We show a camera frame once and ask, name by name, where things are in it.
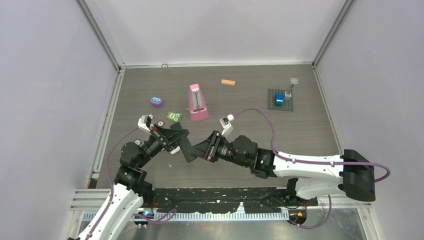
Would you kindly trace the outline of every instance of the blue block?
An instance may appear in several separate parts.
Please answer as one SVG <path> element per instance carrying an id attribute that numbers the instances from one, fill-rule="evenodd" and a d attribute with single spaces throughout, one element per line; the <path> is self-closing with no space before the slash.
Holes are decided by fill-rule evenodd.
<path id="1" fill-rule="evenodd" d="M 284 101 L 284 96 L 282 93 L 278 92 L 275 94 L 275 105 L 277 107 L 280 107 L 283 105 L 283 101 Z"/>

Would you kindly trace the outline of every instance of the white wall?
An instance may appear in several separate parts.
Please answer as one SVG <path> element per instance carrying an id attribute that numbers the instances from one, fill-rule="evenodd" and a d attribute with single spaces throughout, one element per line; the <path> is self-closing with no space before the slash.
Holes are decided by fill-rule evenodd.
<path id="1" fill-rule="evenodd" d="M 424 234 L 423 12 L 422 0 L 356 1 L 318 66 L 343 146 L 392 170 L 373 204 L 383 240 Z"/>
<path id="2" fill-rule="evenodd" d="M 125 64 L 312 62 L 345 0 L 90 0 Z"/>
<path id="3" fill-rule="evenodd" d="M 58 240 L 116 73 L 75 1 L 0 5 L 0 238 Z"/>

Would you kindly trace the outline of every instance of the metal frame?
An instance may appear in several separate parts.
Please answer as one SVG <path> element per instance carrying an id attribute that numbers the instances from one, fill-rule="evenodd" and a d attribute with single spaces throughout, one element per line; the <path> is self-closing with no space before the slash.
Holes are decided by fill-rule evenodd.
<path id="1" fill-rule="evenodd" d="M 119 71 L 116 76 L 113 89 L 110 93 L 109 104 L 104 117 L 100 137 L 97 141 L 97 149 L 95 151 L 93 164 L 91 166 L 90 176 L 88 179 L 98 179 L 100 174 L 100 168 L 102 167 L 103 157 L 105 155 L 105 148 L 108 142 L 109 133 L 111 131 L 112 120 L 114 119 L 115 108 L 117 106 L 119 93 L 121 91 L 122 80 L 124 78 L 125 68 Z"/>
<path id="2" fill-rule="evenodd" d="M 174 63 L 154 65 L 127 65 L 127 69 L 186 68 L 186 67 L 224 67 L 224 66 L 265 66 L 265 65 L 311 65 L 311 61 L 279 62 L 229 62 L 229 63 Z"/>
<path id="3" fill-rule="evenodd" d="M 88 24 L 93 30 L 93 33 L 96 36 L 101 47 L 106 52 L 106 55 L 109 58 L 110 62 L 112 63 L 113 67 L 115 68 L 116 71 L 119 71 L 121 69 L 121 65 L 118 63 L 117 58 L 112 52 L 108 44 L 108 41 L 106 41 L 105 35 L 102 33 L 102 30 L 100 29 L 98 23 L 96 22 L 96 19 L 94 18 L 92 11 L 87 5 L 86 0 L 75 0 L 75 2 L 78 4 L 79 8 L 81 9 L 82 14 L 84 15 L 85 19 L 87 20 Z"/>
<path id="4" fill-rule="evenodd" d="M 330 31 L 327 34 L 327 37 L 324 40 L 324 43 L 322 44 L 321 48 L 318 51 L 318 54 L 315 57 L 315 60 L 312 63 L 312 67 L 316 68 L 318 64 L 320 63 L 324 53 L 326 52 L 327 48 L 329 47 L 331 41 L 333 40 L 334 36 L 336 35 L 337 31 L 339 30 L 340 26 L 342 25 L 343 21 L 345 20 L 346 16 L 349 13 L 349 10 L 353 6 L 353 4 L 356 2 L 356 0 L 346 0 L 341 7 L 340 12 L 338 13 L 334 24 L 332 25 Z"/>
<path id="5" fill-rule="evenodd" d="M 70 206 L 70 211 L 97 211 L 108 197 L 110 191 L 108 188 L 77 189 Z M 308 208 L 320 209 L 322 206 L 329 204 L 329 199 L 326 196 L 320 196 L 317 199 L 318 206 L 308 206 Z M 331 203 L 335 209 L 369 209 L 372 207 L 369 202 L 356 201 L 344 195 L 332 195 Z"/>
<path id="6" fill-rule="evenodd" d="M 358 214 L 363 231 L 365 232 L 366 238 L 369 240 L 383 239 L 377 231 L 378 228 L 375 226 L 375 220 L 372 218 L 373 211 L 373 208 L 358 208 Z"/>
<path id="7" fill-rule="evenodd" d="M 324 86 L 323 86 L 323 83 L 321 81 L 321 77 L 320 77 L 320 74 L 318 72 L 318 68 L 313 67 L 312 70 L 313 70 L 313 74 L 315 75 L 316 83 L 318 84 L 319 92 L 321 93 L 322 101 L 324 102 L 325 111 L 327 112 L 327 116 L 328 116 L 328 120 L 330 122 L 331 130 L 332 130 L 332 133 L 334 134 L 335 144 L 337 145 L 338 153 L 342 155 L 343 154 L 343 143 L 339 139 L 338 130 L 336 128 L 336 125 L 334 124 L 334 120 L 332 118 L 332 112 L 331 112 L 330 106 L 327 103 L 327 95 L 326 95 L 326 92 L 324 90 Z"/>
<path id="8" fill-rule="evenodd" d="M 83 217 L 84 211 L 70 211 L 66 223 L 69 228 L 63 232 L 61 239 L 68 239 L 69 237 L 72 238 L 78 236 L 81 231 Z"/>

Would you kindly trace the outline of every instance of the toy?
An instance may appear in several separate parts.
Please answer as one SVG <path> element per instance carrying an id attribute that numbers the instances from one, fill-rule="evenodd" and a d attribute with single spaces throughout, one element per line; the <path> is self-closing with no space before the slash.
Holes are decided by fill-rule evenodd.
<path id="1" fill-rule="evenodd" d="M 236 85 L 236 81 L 222 79 L 221 84 L 222 85 L 228 85 L 228 86 L 234 86 L 234 85 Z"/>
<path id="2" fill-rule="evenodd" d="M 280 107 L 283 105 L 283 94 L 281 92 L 277 92 L 275 94 L 275 106 Z"/>
<path id="3" fill-rule="evenodd" d="M 175 122 L 178 123 L 181 118 L 183 117 L 183 114 L 181 113 L 176 113 L 174 111 L 170 111 L 168 112 L 168 115 L 166 116 L 166 118 L 171 121 L 171 122 Z"/>
<path id="4" fill-rule="evenodd" d="M 159 98 L 159 97 L 156 97 L 156 96 L 150 98 L 150 103 L 155 108 L 160 108 L 160 107 L 162 107 L 164 105 L 164 102 L 162 101 L 162 98 Z"/>
<path id="5" fill-rule="evenodd" d="M 294 111 L 293 107 L 293 88 L 298 84 L 297 78 L 290 79 L 289 90 L 281 89 L 268 89 L 268 109 L 282 110 L 282 111 Z M 281 105 L 277 102 L 277 97 L 283 97 Z"/>
<path id="6" fill-rule="evenodd" d="M 190 85 L 188 90 L 188 109 L 191 121 L 202 121 L 209 118 L 208 108 L 198 84 Z"/>

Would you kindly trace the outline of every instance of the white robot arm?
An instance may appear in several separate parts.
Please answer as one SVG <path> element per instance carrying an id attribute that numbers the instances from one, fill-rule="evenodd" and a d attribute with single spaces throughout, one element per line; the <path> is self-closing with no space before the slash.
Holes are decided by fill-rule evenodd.
<path id="1" fill-rule="evenodd" d="M 374 168 L 367 165 L 370 162 L 355 150 L 345 149 L 343 155 L 306 156 L 260 148 L 244 135 L 228 142 L 225 137 L 233 130 L 233 120 L 232 114 L 221 118 L 222 132 L 213 131 L 205 141 L 182 151 L 209 162 L 224 159 L 250 168 L 250 172 L 259 178 L 300 176 L 302 178 L 288 181 L 287 190 L 291 197 L 310 200 L 341 194 L 358 201 L 375 201 Z M 346 162 L 358 164 L 343 165 Z"/>
<path id="2" fill-rule="evenodd" d="M 132 189 L 120 183 L 113 185 L 113 198 L 103 203 L 90 224 L 78 235 L 83 240 L 89 237 L 90 240 L 115 240 L 122 232 L 128 220 L 131 219 L 134 212 L 143 204 L 143 197 L 136 194 Z M 108 208 L 100 221 L 101 213 Z"/>

